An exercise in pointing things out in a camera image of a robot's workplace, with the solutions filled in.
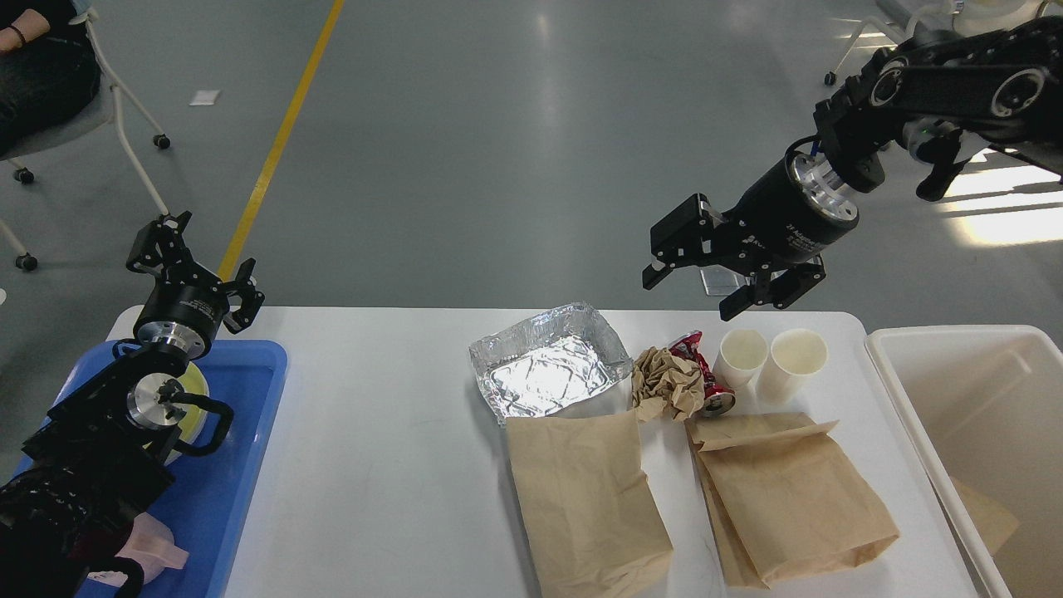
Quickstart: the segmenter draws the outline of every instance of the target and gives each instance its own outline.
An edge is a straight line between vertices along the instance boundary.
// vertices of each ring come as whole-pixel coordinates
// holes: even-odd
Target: blue tray
[[[58,396],[66,397],[114,361],[113,344],[85,354]],[[181,570],[165,569],[144,586],[141,598],[219,598],[224,593],[284,390],[288,357],[270,341],[217,341],[196,365],[210,386],[210,397],[229,404],[236,418],[217,452],[182,457],[170,465],[178,480],[148,512],[173,530],[174,544],[188,551],[188,563]],[[215,422],[210,416],[204,433]],[[16,474],[29,466],[23,457]],[[115,591],[86,580],[77,597],[111,598]]]

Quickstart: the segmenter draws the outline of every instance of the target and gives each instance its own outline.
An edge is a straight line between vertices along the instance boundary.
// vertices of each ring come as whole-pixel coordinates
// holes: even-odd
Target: white plastic bin
[[[1027,326],[879,330],[867,352],[984,593],[1063,596],[1063,354]],[[949,475],[1018,518],[995,557]]]

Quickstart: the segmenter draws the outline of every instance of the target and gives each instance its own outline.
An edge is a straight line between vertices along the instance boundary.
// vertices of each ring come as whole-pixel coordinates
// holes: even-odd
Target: robotic arm
[[[826,277],[820,253],[856,227],[853,198],[885,178],[877,153],[890,141],[932,165],[916,188],[927,201],[986,147],[1063,174],[1061,51],[1063,17],[975,37],[928,31],[878,50],[816,104],[816,134],[790,146],[733,208],[720,212],[696,193],[654,224],[642,286],[675,268],[723,266],[746,279],[721,302],[724,321],[753,306],[789,308]]]
[[[189,218],[164,215],[140,230],[126,267],[155,286],[135,339],[116,344],[115,362],[48,412],[22,447],[33,465],[0,488],[0,598],[73,596],[103,570],[129,576],[116,596],[139,594],[144,571],[114,556],[133,518],[174,482],[167,456],[206,456],[225,439],[233,410],[185,393],[176,378],[209,353],[222,324],[234,334],[251,326],[265,295],[251,277],[254,259],[223,283],[192,258],[182,238]],[[234,297],[240,307],[231,312]],[[179,439],[188,405],[218,415],[206,444]]]

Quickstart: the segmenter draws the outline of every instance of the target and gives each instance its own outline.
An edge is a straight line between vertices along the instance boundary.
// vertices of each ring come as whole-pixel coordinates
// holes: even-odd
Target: yellow floor line
[[[225,256],[221,260],[221,267],[218,268],[218,275],[223,280],[229,279],[233,275],[233,270],[236,269],[236,261],[240,258],[240,253],[243,251],[243,243],[247,242],[248,235],[251,233],[251,225],[254,224],[255,217],[258,216],[258,208],[261,207],[263,199],[266,197],[266,189],[269,188],[269,183],[273,178],[273,172],[276,170],[277,163],[281,161],[284,146],[288,143],[291,129],[296,125],[296,119],[299,118],[299,110],[303,108],[303,100],[306,99],[306,91],[309,90],[310,83],[314,82],[314,74],[318,70],[318,64],[321,63],[321,56],[325,53],[325,47],[328,46],[328,38],[332,37],[333,28],[336,27],[336,19],[339,18],[339,13],[342,10],[343,0],[335,0],[332,11],[328,12],[328,19],[325,20],[325,25],[321,30],[321,35],[318,36],[318,42],[314,46],[310,59],[306,63],[306,69],[303,70],[303,78],[299,81],[296,95],[292,96],[291,103],[288,104],[288,112],[284,115],[284,122],[281,123],[281,130],[276,132],[276,137],[273,139],[273,148],[270,149],[269,155],[266,156],[266,163],[263,164],[263,170],[258,173],[255,188],[251,191],[251,198],[248,199],[248,204],[243,208],[240,222],[236,225],[236,232],[233,233],[233,238],[229,241],[229,247],[225,250]]]

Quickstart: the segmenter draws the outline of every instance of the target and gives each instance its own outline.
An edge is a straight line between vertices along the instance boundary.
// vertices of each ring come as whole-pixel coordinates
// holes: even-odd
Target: white paper cup
[[[827,363],[823,338],[804,328],[788,330],[772,341],[772,351],[757,380],[757,399],[781,405]]]
[[[767,341],[756,330],[732,330],[720,342],[712,374],[724,383],[741,389],[749,383],[767,360]]]

